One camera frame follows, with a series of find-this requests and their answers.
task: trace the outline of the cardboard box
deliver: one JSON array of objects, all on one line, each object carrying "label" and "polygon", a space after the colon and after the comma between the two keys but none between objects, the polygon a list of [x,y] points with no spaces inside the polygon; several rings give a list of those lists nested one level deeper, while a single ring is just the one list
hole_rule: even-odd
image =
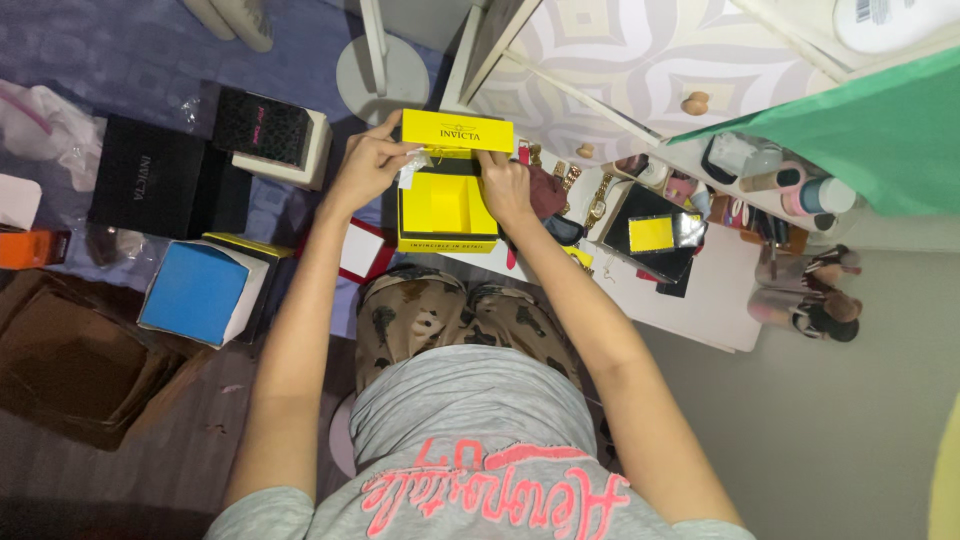
[{"label": "cardboard box", "polygon": [[181,369],[194,373],[208,349],[138,328],[142,303],[128,288],[15,273],[0,290],[0,407],[103,450],[132,425],[147,428],[186,385]]},{"label": "cardboard box", "polygon": [[268,264],[267,273],[263,277],[263,286],[260,287],[260,294],[253,303],[247,326],[233,338],[234,341],[251,344],[267,333],[274,322],[276,310],[296,269],[292,259],[294,250],[248,240],[235,234],[207,233],[204,234],[204,240]]},{"label": "cardboard box", "polygon": [[111,115],[87,219],[177,240],[242,233],[251,183],[202,138]]},{"label": "cardboard box", "polygon": [[137,324],[219,349],[247,327],[269,267],[204,240],[173,242]]},{"label": "cardboard box", "polygon": [[237,88],[220,91],[213,144],[256,176],[319,190],[332,140],[321,112]]},{"label": "cardboard box", "polygon": [[489,253],[499,239],[480,194],[473,150],[514,151],[511,122],[458,114],[403,111],[403,140],[423,143],[433,167],[397,191],[397,250]]}]

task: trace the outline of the hand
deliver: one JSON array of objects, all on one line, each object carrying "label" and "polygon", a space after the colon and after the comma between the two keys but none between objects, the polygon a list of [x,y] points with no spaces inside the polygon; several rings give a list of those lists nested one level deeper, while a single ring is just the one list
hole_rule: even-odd
[{"label": "hand", "polygon": [[530,205],[530,171],[520,163],[508,160],[503,152],[477,150],[476,154],[483,167],[481,191],[484,203],[493,219],[504,230],[530,216],[537,219]]},{"label": "hand", "polygon": [[402,114],[394,110],[383,124],[347,139],[344,160],[321,209],[349,217],[390,187],[396,171],[411,159],[407,152],[421,147],[390,137]]}]

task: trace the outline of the orange box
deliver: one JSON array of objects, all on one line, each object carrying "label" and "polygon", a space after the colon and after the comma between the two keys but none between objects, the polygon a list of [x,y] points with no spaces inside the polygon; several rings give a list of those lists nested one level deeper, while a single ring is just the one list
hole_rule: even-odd
[{"label": "orange box", "polygon": [[24,270],[66,259],[70,231],[24,231],[0,233],[0,268]]}]

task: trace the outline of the invicta logo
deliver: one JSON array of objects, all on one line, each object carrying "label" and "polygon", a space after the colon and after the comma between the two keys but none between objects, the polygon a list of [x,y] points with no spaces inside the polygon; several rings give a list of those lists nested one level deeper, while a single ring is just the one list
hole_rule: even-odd
[{"label": "invicta logo", "polygon": [[470,140],[480,140],[480,135],[473,133],[476,128],[464,126],[462,124],[441,124],[446,129],[440,130],[440,136],[452,136],[454,138],[468,138]]}]

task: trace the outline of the watch face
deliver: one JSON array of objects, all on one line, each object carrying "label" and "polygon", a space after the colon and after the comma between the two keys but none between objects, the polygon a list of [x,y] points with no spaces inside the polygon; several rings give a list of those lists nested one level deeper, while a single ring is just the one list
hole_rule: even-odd
[{"label": "watch face", "polygon": [[590,215],[600,219],[603,217],[604,212],[607,211],[607,203],[603,201],[593,201],[593,204],[590,205]]}]

